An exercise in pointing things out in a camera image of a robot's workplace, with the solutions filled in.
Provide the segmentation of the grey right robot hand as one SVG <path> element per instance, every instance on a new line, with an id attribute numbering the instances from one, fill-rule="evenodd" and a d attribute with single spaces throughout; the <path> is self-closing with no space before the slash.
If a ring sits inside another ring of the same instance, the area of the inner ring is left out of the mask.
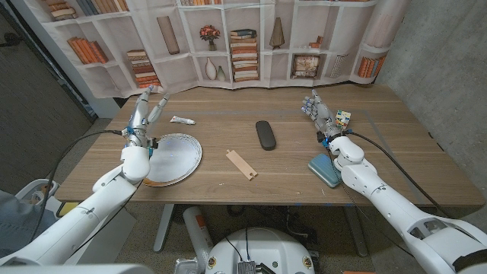
<path id="1" fill-rule="evenodd" d="M 322 101 L 315 89 L 311 90 L 311 96 L 302 101 L 301 110 L 314 122 L 317 131 L 326 138 L 341 135 L 341 130 L 335 122 L 333 112 Z"/>

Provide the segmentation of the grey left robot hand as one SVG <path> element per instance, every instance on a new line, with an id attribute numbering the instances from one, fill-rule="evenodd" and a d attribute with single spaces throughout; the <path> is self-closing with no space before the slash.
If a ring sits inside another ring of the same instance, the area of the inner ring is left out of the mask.
<path id="1" fill-rule="evenodd" d="M 135 109 L 132 111 L 127 127 L 123 130 L 126 147 L 148 147 L 148 126 L 158 121 L 170 98 L 170 94 L 164 94 L 152 111 L 149 111 L 148 99 L 153 89 L 154 86 L 150 85 L 135 102 Z"/>

